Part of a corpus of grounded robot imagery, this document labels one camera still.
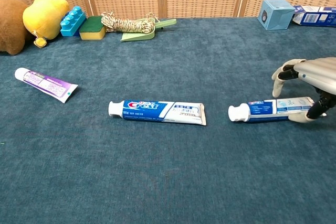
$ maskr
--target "yellow sponge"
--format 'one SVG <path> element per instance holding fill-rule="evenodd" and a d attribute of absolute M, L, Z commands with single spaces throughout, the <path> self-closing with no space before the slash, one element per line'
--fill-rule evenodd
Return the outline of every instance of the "yellow sponge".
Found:
<path fill-rule="evenodd" d="M 83 40 L 102 39 L 105 33 L 106 27 L 101 22 L 101 16 L 88 17 L 79 29 L 80 38 Z"/>

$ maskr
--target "yellow plush toy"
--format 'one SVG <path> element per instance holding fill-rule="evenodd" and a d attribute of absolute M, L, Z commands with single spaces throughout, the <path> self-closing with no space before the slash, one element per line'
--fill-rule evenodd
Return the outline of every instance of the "yellow plush toy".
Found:
<path fill-rule="evenodd" d="M 26 29 L 36 36 L 34 44 L 44 47 L 61 30 L 61 20 L 70 11 L 66 0 L 34 0 L 23 12 Z"/>

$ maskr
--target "robotic hand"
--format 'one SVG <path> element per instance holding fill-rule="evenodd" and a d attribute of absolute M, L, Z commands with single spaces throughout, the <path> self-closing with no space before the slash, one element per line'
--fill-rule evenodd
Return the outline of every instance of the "robotic hand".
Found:
<path fill-rule="evenodd" d="M 273 97 L 277 98 L 281 94 L 286 80 L 296 78 L 312 85 L 320 94 L 320 99 L 307 113 L 291 114 L 289 120 L 308 123 L 336 105 L 336 57 L 315 60 L 293 59 L 285 62 L 272 75 Z"/>

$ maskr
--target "white toothpaste cap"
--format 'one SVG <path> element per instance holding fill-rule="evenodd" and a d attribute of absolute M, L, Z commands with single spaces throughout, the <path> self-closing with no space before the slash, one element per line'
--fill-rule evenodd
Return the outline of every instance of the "white toothpaste cap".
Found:
<path fill-rule="evenodd" d="M 122 117 L 122 109 L 123 109 L 123 102 L 114 103 L 111 101 L 109 103 L 109 115 L 110 116 L 118 115 Z"/>
<path fill-rule="evenodd" d="M 20 80 L 20 81 L 23 81 L 23 77 L 25 76 L 25 74 L 30 71 L 29 69 L 26 69 L 26 68 L 18 68 L 16 69 L 15 71 L 15 78 Z"/>
<path fill-rule="evenodd" d="M 229 118 L 232 122 L 247 122 L 250 115 L 250 108 L 246 103 L 242 103 L 238 107 L 230 106 L 228 109 Z"/>

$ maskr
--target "toothpaste tube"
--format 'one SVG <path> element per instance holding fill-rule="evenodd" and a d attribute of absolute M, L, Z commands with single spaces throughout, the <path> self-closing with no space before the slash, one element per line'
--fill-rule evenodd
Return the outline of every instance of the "toothpaste tube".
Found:
<path fill-rule="evenodd" d="M 238 107 L 230 106 L 228 115 L 232 122 L 288 120 L 289 114 L 307 112 L 313 104 L 310 97 L 255 101 L 242 103 Z"/>
<path fill-rule="evenodd" d="M 110 102 L 109 115 L 127 120 L 206 125 L 202 103 L 124 100 Z"/>
<path fill-rule="evenodd" d="M 26 68 L 18 68 L 15 71 L 15 78 L 58 99 L 62 103 L 67 101 L 78 86 Z"/>

